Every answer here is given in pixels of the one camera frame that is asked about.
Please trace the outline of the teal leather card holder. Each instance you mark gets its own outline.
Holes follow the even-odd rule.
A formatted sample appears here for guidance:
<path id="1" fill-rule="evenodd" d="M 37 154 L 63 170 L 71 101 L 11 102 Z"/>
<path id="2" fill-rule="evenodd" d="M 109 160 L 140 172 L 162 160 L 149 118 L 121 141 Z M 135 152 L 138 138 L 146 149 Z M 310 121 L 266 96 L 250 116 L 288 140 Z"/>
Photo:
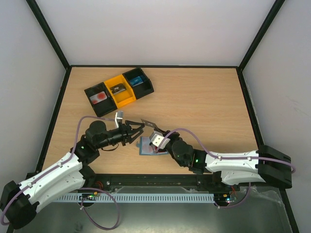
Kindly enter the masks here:
<path id="1" fill-rule="evenodd" d="M 154 145 L 150 145 L 151 141 L 149 137 L 141 136 L 136 146 L 139 148 L 139 155 L 154 156 L 154 155 L 166 155 L 167 151 L 156 152 Z"/>

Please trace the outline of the grey card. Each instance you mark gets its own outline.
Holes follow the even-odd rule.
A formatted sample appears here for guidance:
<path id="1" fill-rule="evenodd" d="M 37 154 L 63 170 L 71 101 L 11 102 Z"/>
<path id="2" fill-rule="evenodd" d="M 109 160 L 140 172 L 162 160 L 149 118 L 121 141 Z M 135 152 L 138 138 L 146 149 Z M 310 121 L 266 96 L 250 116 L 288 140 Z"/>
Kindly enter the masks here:
<path id="1" fill-rule="evenodd" d="M 156 128 L 157 125 L 153 122 L 147 121 L 145 119 L 141 119 L 141 122 L 146 126 L 146 127 L 151 127 L 151 128 Z"/>

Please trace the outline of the red card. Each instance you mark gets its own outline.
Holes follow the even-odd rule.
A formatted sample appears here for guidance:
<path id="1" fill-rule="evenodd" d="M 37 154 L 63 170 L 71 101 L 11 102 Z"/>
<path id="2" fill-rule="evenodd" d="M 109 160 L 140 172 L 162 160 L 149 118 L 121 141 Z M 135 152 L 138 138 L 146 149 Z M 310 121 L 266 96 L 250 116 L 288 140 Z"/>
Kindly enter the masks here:
<path id="1" fill-rule="evenodd" d="M 155 147 L 155 155 L 164 155 L 164 154 L 168 154 L 168 152 L 165 149 L 159 149 L 158 147 Z"/>

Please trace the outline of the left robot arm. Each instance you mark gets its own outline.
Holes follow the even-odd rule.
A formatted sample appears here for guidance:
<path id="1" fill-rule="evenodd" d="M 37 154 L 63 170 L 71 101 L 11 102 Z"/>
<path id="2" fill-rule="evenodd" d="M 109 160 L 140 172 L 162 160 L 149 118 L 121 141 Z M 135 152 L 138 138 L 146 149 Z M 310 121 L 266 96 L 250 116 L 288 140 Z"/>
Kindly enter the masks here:
<path id="1" fill-rule="evenodd" d="M 55 199 L 91 185 L 95 173 L 89 164 L 99 157 L 99 150 L 131 144 L 143 133 L 143 128 L 142 123 L 120 120 L 115 129 L 108 130 L 104 120 L 96 118 L 56 163 L 26 180 L 10 181 L 4 186 L 0 198 L 1 225 L 23 228 Z"/>

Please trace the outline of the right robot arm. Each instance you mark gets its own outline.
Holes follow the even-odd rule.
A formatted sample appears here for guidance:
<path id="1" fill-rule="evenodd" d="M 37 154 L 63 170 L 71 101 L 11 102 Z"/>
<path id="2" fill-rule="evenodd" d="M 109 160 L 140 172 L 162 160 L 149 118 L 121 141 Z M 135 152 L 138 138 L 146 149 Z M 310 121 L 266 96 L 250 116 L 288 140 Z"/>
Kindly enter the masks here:
<path id="1" fill-rule="evenodd" d="M 150 144 L 157 151 L 166 151 L 181 166 L 202 175 L 219 173 L 212 178 L 217 190 L 240 183 L 266 183 L 270 186 L 289 189 L 295 171 L 291 158 L 267 145 L 257 150 L 240 153 L 219 153 L 194 149 L 179 134 L 180 129 L 162 131 L 158 128 L 150 136 Z"/>

